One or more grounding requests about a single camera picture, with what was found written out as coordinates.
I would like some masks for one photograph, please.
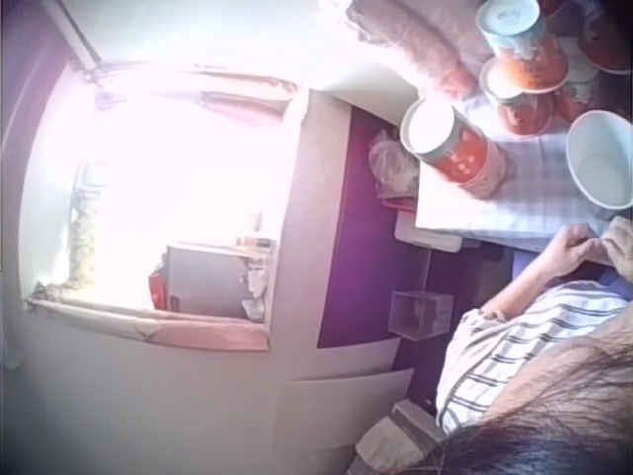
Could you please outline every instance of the person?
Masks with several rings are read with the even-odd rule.
[[[627,285],[548,287],[600,252]],[[631,473],[632,286],[630,220],[616,217],[602,237],[586,225],[559,230],[462,318],[437,394],[448,436],[402,475]]]

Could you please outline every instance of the white bucket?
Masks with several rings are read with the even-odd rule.
[[[608,111],[579,116],[567,135],[567,164],[576,185],[605,210],[633,206],[632,125]]]

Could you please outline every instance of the white lid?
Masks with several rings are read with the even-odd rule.
[[[501,66],[500,61],[494,57],[490,59],[479,76],[482,90],[498,99],[513,99],[522,94],[521,89],[510,82]]]
[[[586,82],[594,79],[598,70],[578,48],[578,41],[574,37],[557,38],[558,44],[567,57],[570,70],[567,80],[572,82]]]
[[[412,153],[431,153],[450,137],[454,124],[450,102],[440,98],[417,101],[403,117],[401,142]]]
[[[488,0],[477,11],[477,26],[494,35],[518,35],[534,25],[541,13],[536,0]]]

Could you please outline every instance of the table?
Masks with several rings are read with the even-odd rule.
[[[553,117],[544,133],[522,138],[502,128],[483,96],[456,108],[507,152],[511,176],[492,198],[477,200],[423,165],[417,227],[537,252],[566,223],[588,223],[602,234],[610,217],[574,184],[565,158],[569,125],[563,119]]]

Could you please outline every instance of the checkered tablecloth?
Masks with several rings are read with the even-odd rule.
[[[520,138],[506,132],[485,97],[458,107],[500,145],[512,162],[510,178],[487,200],[477,200],[423,165],[416,225],[465,238],[540,251],[565,223],[588,223],[597,234],[608,215],[576,188],[565,159],[569,126],[554,117],[544,133]]]

